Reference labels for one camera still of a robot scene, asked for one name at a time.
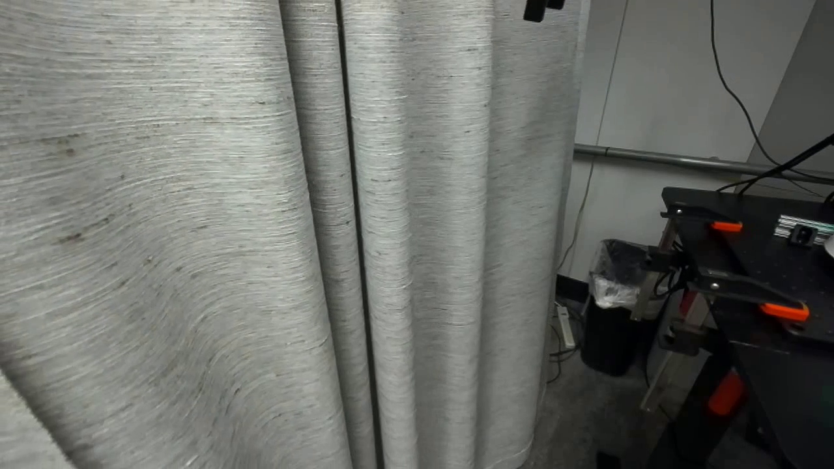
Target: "wire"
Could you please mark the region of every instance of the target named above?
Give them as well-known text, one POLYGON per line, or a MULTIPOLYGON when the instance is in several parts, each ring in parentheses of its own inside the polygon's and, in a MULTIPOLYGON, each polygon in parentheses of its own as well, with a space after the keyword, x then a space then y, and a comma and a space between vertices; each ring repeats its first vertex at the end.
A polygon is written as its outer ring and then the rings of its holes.
POLYGON ((598 158, 593 162, 590 176, 585 179, 585 192, 582 192, 582 204, 577 210, 573 236, 571 236, 571 244, 565 248, 563 258, 558 261, 558 267, 555 267, 558 273, 563 271, 571 249, 577 248, 582 218, 585 218, 585 205, 590 204, 590 192, 593 192, 593 181, 594 181, 594 168, 598 168, 598 158))
POLYGON ((816 154, 821 154, 821 151, 830 147, 830 145, 834 145, 834 133, 827 136, 827 137, 821 137, 820 142, 809 145, 809 147, 801 151, 799 157, 788 158, 784 164, 773 166, 773 168, 766 168, 766 171, 760 171, 756 176, 751 176, 751 179, 739 189, 739 196, 747 196, 747 189, 753 188, 760 179, 778 176, 778 175, 783 175, 783 171, 788 171, 788 168, 794 168, 794 166, 799 166, 799 164, 804 164, 804 162, 809 162, 809 158, 813 158, 816 154))
POLYGON ((657 412, 661 412, 668 421, 674 421, 674 420, 675 420, 675 415, 674 415, 674 412, 668 412, 663 403, 657 403, 657 412))
POLYGON ((678 286, 678 276, 681 276, 681 271, 665 271, 663 276, 657 276, 649 299, 671 296, 675 291, 675 286, 678 286))
POLYGON ((555 375, 547 377, 547 387, 555 385, 563 377, 563 362, 577 356, 579 349, 565 349, 558 356, 550 353, 550 359, 555 359, 555 375))
MULTIPOLYGON (((717 21, 714 21, 714 0, 710 0, 710 48, 713 48, 714 71, 717 71, 717 75, 721 75, 721 80, 723 80, 723 89, 731 94, 731 98, 732 98, 732 101, 739 104, 739 108, 747 115, 749 131, 751 131, 751 136, 753 136, 753 140, 756 140, 756 147, 760 147, 773 164, 779 164, 779 162, 764 147, 764 142, 762 142, 762 137, 760 137, 760 131, 756 131, 756 124, 753 124, 751 108, 747 107, 747 101, 744 101, 744 98, 732 91, 732 85, 727 84, 714 28, 717 28, 717 21)), ((795 179, 788 179, 788 181, 795 184, 799 189, 807 189, 807 192, 821 197, 821 192, 816 192, 816 189, 810 189, 810 188, 807 188, 807 184, 801 184, 801 181, 795 181, 795 179)))

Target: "gray curtain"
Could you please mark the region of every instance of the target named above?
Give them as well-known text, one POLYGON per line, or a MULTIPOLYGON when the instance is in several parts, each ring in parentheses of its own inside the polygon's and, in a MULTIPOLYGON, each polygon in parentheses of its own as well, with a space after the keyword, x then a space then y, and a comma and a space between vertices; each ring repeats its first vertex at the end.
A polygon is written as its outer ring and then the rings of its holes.
POLYGON ((524 464, 579 3, 6 0, 0 467, 524 464))

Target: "black bin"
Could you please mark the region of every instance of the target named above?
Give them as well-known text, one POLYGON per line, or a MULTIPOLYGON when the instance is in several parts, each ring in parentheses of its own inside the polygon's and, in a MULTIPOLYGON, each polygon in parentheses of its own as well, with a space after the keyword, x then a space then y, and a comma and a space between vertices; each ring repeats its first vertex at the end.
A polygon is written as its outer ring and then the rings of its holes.
POLYGON ((582 359, 607 375, 624 375, 636 353, 638 323, 631 308, 646 279, 646 248, 622 239, 603 241, 585 310, 582 359))

